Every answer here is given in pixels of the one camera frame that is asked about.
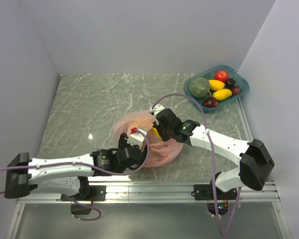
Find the red apple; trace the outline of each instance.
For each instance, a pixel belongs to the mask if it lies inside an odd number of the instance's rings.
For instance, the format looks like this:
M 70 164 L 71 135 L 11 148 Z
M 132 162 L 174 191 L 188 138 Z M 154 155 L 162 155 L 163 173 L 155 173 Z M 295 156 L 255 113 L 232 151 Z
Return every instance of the red apple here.
M 219 71 L 215 75 L 215 80 L 226 82 L 228 80 L 228 74 L 226 71 Z

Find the white wall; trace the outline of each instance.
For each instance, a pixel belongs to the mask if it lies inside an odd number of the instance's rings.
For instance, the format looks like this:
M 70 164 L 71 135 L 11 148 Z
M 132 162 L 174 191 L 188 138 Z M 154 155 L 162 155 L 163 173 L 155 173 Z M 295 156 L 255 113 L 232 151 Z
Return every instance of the white wall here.
M 238 69 L 275 0 L 19 0 L 59 73 Z
M 0 168 L 20 152 L 36 156 L 59 76 L 17 0 L 0 0 Z M 0 191 L 5 173 L 0 173 Z M 0 195 L 0 239 L 15 200 Z
M 294 238 L 299 239 L 299 0 L 277 0 L 239 73 L 255 138 L 276 163 L 273 179 Z

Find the gray floor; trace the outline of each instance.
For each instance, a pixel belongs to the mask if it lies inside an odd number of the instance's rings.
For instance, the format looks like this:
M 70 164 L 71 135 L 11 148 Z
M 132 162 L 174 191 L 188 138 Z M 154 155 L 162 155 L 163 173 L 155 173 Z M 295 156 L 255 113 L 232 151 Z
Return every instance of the gray floor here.
M 99 221 L 71 218 L 70 205 L 26 205 L 17 239 L 223 239 L 206 204 L 98 204 Z M 222 218 L 223 228 L 228 219 Z M 281 239 L 272 203 L 242 203 L 225 238 Z
M 46 126 L 39 158 L 72 157 L 116 147 L 113 124 L 125 113 L 147 110 L 161 96 L 183 93 L 184 82 L 194 74 L 87 74 L 63 75 Z M 182 97 L 164 99 L 181 120 L 202 122 L 199 111 Z M 237 139 L 246 139 L 238 113 L 238 102 L 207 114 L 212 130 Z M 185 145 L 170 164 L 142 169 L 129 178 L 140 180 L 210 180 L 211 153 Z M 217 156 L 216 170 L 236 167 Z

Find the green melon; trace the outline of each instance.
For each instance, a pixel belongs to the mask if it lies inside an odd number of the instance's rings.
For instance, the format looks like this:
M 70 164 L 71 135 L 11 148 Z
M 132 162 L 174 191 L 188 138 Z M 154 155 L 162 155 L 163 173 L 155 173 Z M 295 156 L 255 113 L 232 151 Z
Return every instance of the green melon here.
M 204 77 L 194 79 L 189 85 L 189 91 L 195 98 L 204 98 L 208 94 L 209 90 L 209 81 Z

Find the marble table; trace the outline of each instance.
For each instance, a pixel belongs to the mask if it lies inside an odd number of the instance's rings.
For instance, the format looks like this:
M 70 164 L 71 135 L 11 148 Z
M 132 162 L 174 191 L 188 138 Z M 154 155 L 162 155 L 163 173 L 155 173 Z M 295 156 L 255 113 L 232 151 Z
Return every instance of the marble table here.
M 39 158 L 73 157 L 113 143 L 113 125 L 128 112 L 147 110 L 161 96 L 183 93 L 195 74 L 79 74 L 62 75 L 39 151 Z M 181 119 L 202 122 L 200 112 L 185 98 L 169 97 L 161 104 Z M 238 101 L 207 114 L 212 130 L 246 140 Z M 236 167 L 217 155 L 216 171 Z M 211 180 L 211 152 L 184 145 L 178 157 L 160 168 L 144 168 L 132 181 Z

